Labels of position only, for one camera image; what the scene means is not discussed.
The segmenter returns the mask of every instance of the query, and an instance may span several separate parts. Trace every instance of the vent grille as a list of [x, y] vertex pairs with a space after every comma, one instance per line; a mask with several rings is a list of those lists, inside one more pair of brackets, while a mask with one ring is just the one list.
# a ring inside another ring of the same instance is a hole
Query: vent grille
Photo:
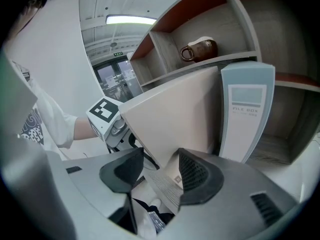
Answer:
[[179, 158], [179, 170], [184, 192], [201, 186], [208, 178], [207, 170], [186, 155], [181, 155]]
[[283, 214], [266, 193], [254, 194], [250, 197], [267, 227], [271, 226], [282, 217]]

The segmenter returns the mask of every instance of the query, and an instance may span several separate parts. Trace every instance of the mug handle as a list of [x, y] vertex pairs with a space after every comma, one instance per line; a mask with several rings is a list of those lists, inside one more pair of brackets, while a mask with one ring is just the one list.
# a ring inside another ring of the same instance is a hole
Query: mug handle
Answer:
[[[190, 51], [191, 52], [191, 57], [190, 58], [185, 58], [184, 57], [184, 51], [186, 51], [186, 50], [188, 50], [188, 51]], [[189, 46], [185, 46], [185, 47], [183, 47], [182, 49], [181, 49], [181, 51], [180, 51], [180, 58], [181, 58], [181, 60], [183, 60], [184, 62], [192, 62], [194, 59], [195, 59], [195, 55], [194, 55], [194, 52], [192, 51], [192, 49], [189, 47]]]

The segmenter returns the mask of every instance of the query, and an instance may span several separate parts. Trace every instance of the brown shelf panel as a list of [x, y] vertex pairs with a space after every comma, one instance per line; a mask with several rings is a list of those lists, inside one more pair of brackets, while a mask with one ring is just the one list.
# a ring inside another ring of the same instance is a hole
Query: brown shelf panel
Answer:
[[159, 19], [151, 31], [171, 33], [195, 16], [226, 2], [226, 0], [181, 0]]
[[171, 33], [195, 16], [225, 3], [227, 0], [181, 0], [159, 19], [151, 31]]
[[151, 40], [150, 35], [147, 34], [142, 40], [142, 42], [139, 44], [137, 49], [134, 51], [134, 54], [130, 60], [132, 61], [145, 57], [154, 47], [155, 46]]
[[275, 73], [275, 85], [320, 92], [320, 84], [305, 75]]

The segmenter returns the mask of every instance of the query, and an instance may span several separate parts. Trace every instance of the ceiling light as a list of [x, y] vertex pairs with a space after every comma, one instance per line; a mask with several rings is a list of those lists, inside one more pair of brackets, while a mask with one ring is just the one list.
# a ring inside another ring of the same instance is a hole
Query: ceiling light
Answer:
[[108, 15], [105, 19], [106, 24], [138, 23], [153, 25], [155, 22], [155, 18], [132, 15]]

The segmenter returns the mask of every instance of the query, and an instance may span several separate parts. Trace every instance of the person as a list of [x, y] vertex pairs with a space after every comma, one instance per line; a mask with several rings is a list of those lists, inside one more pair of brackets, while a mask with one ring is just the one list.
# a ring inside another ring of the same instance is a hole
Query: person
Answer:
[[[7, 41], [14, 39], [46, 2], [47, 0], [29, 0], [10, 29]], [[11, 61], [11, 65], [19, 74], [27, 76], [24, 79], [37, 97], [36, 104], [22, 127], [21, 137], [40, 143], [46, 151], [58, 153], [62, 160], [67, 157], [59, 148], [70, 148], [73, 140], [97, 137], [87, 118], [62, 111], [54, 99], [33, 79], [32, 71], [15, 61]]]

